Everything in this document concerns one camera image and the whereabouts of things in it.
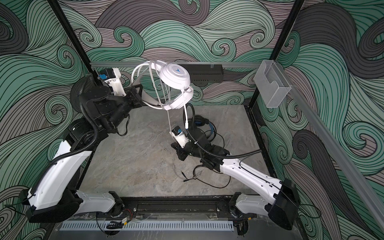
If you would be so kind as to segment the white headphones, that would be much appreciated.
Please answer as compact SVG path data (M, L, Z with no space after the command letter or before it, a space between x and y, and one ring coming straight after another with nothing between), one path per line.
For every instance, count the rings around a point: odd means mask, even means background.
M157 98L154 99L146 92L141 93L142 102L150 108L156 110L177 110L185 108L187 103L193 98L194 89L191 86L191 78L188 71L177 64L166 63L163 61L147 61L134 68L131 76L131 83L133 86L140 84L140 80L148 71L151 80L154 83L152 71L155 71L160 78L161 84L167 88L181 91L180 95L172 98L166 97L165 103L161 102L159 92L156 92Z

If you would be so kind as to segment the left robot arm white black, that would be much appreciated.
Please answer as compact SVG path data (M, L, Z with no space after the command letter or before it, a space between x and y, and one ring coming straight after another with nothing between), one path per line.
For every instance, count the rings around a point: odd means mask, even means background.
M136 89L124 88L117 68L100 71L101 86L87 89L83 81L79 91L83 117L70 124L55 157L44 167L29 190L20 193L30 223L60 223L70 217L100 212L111 217L123 211L123 200L113 191L87 194L69 187L80 166L90 160L99 143L118 126L128 121L130 111L140 106Z

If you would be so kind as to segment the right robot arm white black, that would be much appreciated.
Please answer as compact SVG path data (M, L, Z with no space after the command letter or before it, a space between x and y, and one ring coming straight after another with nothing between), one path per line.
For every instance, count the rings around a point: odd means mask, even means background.
M285 230L293 228L301 204L293 181L282 181L250 167L228 150L212 145L205 133L197 129L185 133L177 126L170 135L175 139L171 146L181 161L188 156L200 158L201 168L228 175L257 193L255 196L236 193L230 204L233 215L264 215Z

